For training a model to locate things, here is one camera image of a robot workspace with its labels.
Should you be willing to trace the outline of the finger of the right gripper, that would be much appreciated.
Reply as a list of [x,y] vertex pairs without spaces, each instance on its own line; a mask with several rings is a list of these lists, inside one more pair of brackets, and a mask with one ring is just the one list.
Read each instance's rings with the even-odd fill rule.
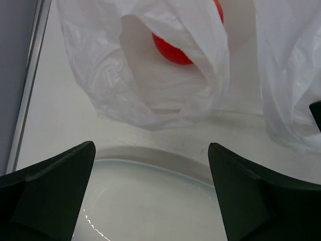
[[314,102],[309,105],[309,110],[313,116],[313,119],[321,131],[321,101]]

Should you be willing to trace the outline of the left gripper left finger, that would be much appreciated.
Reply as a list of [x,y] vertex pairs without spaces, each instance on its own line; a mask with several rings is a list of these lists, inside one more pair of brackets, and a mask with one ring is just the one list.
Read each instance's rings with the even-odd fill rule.
[[86,141],[1,176],[1,240],[71,240],[95,154]]

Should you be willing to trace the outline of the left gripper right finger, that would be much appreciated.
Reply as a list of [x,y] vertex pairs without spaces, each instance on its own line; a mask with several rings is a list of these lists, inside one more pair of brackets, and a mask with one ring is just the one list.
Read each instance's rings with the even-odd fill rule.
[[208,159],[228,240],[320,240],[320,185],[218,143],[209,145]]

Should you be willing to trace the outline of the white plastic bag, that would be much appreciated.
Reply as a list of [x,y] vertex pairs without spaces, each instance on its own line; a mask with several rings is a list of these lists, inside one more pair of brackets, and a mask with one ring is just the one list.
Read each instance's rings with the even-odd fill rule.
[[[320,153],[320,1],[58,1],[76,83],[102,118],[147,130],[214,112],[262,116],[270,138]],[[178,65],[152,33],[193,62]]]

